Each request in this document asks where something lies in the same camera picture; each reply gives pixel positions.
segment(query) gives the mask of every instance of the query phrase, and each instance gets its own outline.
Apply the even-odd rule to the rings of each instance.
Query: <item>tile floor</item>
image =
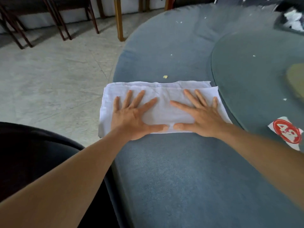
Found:
[[[163,10],[123,16],[124,34]],[[20,50],[0,35],[0,121],[50,130],[84,146],[98,140],[103,88],[112,81],[125,42],[114,18],[68,25],[73,40],[55,27],[30,30],[34,48]]]

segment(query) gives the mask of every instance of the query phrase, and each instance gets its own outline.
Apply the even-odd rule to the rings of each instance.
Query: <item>hand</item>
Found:
[[[187,130],[203,137],[218,137],[219,133],[226,126],[229,126],[229,123],[226,123],[217,111],[217,97],[213,98],[212,106],[208,106],[199,90],[195,90],[198,99],[187,89],[184,90],[184,94],[193,103],[195,108],[176,101],[170,101],[170,103],[172,106],[190,114],[195,119],[195,122],[193,124],[176,123],[173,126],[175,130]]]
[[[132,91],[129,90],[121,109],[119,109],[119,97],[115,98],[111,130],[124,130],[130,136],[130,140],[137,140],[150,133],[168,130],[167,125],[147,125],[141,120],[142,115],[157,102],[157,98],[154,98],[137,108],[144,95],[145,91],[142,90],[130,104]]]

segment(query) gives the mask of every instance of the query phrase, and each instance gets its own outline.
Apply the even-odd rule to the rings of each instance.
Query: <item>person's left hand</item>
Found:
[[[130,104],[132,91],[129,90],[121,109],[119,109],[119,97],[115,98],[111,130],[125,131],[130,136],[130,140],[137,140],[150,133],[168,130],[167,125],[147,125],[142,121],[142,115],[157,102],[157,98],[154,98],[137,108],[144,95],[145,91],[142,90]]]

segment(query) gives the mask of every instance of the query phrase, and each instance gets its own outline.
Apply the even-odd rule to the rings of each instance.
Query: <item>forearm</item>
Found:
[[[0,203],[0,227],[77,227],[126,134],[110,132]]]
[[[276,188],[304,209],[304,155],[279,142],[229,125],[218,136]]]

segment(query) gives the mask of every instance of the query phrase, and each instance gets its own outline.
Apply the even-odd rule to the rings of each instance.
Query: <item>white towel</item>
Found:
[[[128,90],[133,91],[131,100],[133,100],[141,90],[146,91],[139,106],[155,97],[158,98],[158,102],[143,115],[143,122],[149,125],[166,124],[169,126],[169,129],[165,133],[187,132],[174,130],[173,125],[178,122],[193,123],[194,119],[188,113],[170,105],[170,100],[174,100],[193,106],[184,95],[183,89],[188,89],[192,94],[194,94],[195,89],[199,89],[208,104],[211,104],[212,98],[216,96],[219,100],[219,114],[226,122],[231,123],[222,104],[222,100],[219,97],[218,87],[211,87],[209,81],[178,81],[174,83],[116,82],[108,84],[104,89],[100,108],[98,136],[104,137],[110,132],[114,99],[116,96],[119,96],[121,106]]]

